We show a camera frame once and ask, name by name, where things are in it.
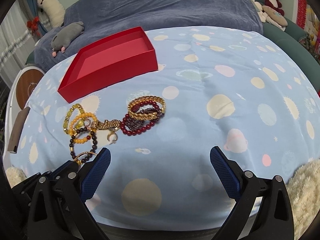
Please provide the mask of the crescent moon earring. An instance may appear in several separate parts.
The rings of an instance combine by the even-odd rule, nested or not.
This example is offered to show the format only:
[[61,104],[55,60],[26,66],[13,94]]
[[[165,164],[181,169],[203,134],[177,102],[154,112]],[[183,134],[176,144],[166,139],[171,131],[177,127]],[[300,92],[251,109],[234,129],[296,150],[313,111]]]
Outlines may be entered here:
[[116,132],[110,132],[107,135],[107,140],[110,145],[115,144],[118,140],[118,135],[116,134]]

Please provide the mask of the white round wooden-top device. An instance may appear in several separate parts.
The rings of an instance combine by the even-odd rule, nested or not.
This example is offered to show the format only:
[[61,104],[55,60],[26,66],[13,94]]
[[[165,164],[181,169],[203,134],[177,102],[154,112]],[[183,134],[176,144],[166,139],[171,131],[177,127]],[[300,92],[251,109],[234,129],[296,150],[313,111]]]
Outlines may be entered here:
[[25,67],[17,74],[9,93],[5,115],[5,143],[9,142],[10,134],[18,113],[24,109],[33,90],[43,78],[44,71],[31,66]]

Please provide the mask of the red cardboard box tray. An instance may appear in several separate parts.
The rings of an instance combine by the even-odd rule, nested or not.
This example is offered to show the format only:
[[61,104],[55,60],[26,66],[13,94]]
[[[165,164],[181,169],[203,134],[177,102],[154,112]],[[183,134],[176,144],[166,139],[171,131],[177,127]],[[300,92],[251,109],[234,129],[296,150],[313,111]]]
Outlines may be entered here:
[[71,103],[92,92],[157,70],[151,41],[142,27],[134,27],[81,48],[57,92]]

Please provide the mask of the red bow ribbon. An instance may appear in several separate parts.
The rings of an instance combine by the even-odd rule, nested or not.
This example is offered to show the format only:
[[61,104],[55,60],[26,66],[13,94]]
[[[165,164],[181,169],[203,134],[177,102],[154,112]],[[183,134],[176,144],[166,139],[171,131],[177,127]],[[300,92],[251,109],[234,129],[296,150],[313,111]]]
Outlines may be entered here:
[[33,20],[27,22],[27,28],[31,30],[32,35],[40,36],[39,32],[39,17],[36,16]]

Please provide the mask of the dark blue blanket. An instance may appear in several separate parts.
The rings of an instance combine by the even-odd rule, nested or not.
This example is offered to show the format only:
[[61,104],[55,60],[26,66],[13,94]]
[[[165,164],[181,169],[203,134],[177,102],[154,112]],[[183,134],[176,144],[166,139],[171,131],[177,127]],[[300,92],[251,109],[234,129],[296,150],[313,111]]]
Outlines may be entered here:
[[65,12],[64,24],[73,22],[82,22],[84,33],[56,56],[51,41],[60,28],[46,33],[34,49],[37,67],[48,71],[82,47],[138,26],[145,31],[206,25],[263,32],[252,0],[79,0]]

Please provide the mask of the white sheer curtain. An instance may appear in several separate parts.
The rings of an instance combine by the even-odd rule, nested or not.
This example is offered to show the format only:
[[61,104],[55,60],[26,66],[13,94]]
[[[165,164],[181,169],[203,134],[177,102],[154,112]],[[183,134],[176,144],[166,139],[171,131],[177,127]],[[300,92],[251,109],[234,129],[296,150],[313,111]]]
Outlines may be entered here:
[[1,79],[8,87],[25,67],[36,43],[26,23],[19,2],[15,1],[0,28]]

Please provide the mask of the green sofa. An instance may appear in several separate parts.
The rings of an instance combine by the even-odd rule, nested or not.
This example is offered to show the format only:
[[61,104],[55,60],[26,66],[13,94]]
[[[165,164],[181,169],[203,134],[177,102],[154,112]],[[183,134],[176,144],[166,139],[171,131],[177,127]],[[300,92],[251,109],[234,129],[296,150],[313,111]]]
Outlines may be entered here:
[[279,0],[285,12],[288,26],[284,31],[269,23],[263,24],[264,36],[278,45],[299,66],[309,79],[316,92],[319,92],[319,63],[313,55],[302,46],[307,37],[304,29],[297,22],[298,0]]

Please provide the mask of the white alpaca plush toy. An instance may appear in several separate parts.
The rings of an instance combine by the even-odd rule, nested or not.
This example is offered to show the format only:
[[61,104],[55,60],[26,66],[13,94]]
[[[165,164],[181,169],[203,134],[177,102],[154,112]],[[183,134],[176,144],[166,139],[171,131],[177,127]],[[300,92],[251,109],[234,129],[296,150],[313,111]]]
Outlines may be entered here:
[[44,12],[53,28],[63,25],[65,17],[65,9],[58,0],[37,0],[37,6],[40,12]]

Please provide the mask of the cream fluffy rug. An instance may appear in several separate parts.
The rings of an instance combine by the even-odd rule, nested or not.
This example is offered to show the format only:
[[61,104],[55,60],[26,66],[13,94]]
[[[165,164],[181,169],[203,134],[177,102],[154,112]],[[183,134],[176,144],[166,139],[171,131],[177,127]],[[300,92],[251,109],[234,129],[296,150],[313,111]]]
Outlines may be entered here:
[[286,185],[293,214],[294,239],[306,232],[319,212],[319,165],[320,161],[316,159],[301,166]]

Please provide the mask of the beige flat plush toy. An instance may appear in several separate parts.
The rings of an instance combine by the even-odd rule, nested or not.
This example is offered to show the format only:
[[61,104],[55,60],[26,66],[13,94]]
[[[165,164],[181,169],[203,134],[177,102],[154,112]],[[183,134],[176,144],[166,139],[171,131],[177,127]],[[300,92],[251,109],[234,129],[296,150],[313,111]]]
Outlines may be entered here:
[[263,5],[262,8],[274,22],[278,23],[281,27],[287,27],[288,23],[283,15],[267,5]]

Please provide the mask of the light blue planet bedsheet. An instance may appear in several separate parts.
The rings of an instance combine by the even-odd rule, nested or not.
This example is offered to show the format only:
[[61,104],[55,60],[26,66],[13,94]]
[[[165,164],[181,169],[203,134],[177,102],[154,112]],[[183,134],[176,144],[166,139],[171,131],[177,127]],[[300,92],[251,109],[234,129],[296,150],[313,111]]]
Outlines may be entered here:
[[180,27],[147,33],[158,70],[104,88],[78,103],[99,120],[122,119],[128,103],[162,97],[165,116],[135,136],[118,132],[98,147],[111,164],[87,206],[121,228],[201,230],[220,226],[234,201],[210,163],[223,153],[258,177],[280,175],[319,158],[319,97],[299,66],[253,31]]

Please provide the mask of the thin gold wire bangle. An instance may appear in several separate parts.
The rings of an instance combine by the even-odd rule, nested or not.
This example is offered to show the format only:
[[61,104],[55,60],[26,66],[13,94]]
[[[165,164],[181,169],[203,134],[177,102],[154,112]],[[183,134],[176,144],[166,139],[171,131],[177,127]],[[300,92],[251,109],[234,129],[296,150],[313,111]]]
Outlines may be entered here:
[[76,155],[73,158],[73,161],[76,162],[78,165],[84,165],[88,161],[92,159],[93,156],[96,156],[97,154],[95,152],[89,151],[89,152],[82,152]]

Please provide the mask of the gold chain bangle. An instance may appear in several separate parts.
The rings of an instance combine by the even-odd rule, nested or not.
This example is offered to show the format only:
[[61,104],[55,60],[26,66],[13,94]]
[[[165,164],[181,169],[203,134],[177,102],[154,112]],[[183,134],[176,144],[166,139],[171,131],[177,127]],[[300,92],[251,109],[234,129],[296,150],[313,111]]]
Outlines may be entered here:
[[151,121],[160,119],[166,110],[165,100],[159,96],[138,97],[128,104],[127,113],[136,120]]

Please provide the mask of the grey mouse plush toy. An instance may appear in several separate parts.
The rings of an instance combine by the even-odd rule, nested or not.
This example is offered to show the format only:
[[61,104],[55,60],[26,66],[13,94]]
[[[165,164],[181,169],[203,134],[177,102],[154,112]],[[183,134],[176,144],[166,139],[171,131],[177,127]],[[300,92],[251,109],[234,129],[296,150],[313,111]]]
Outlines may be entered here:
[[82,21],[73,22],[61,29],[52,39],[52,56],[56,57],[60,51],[64,53],[71,42],[84,33],[84,23]]

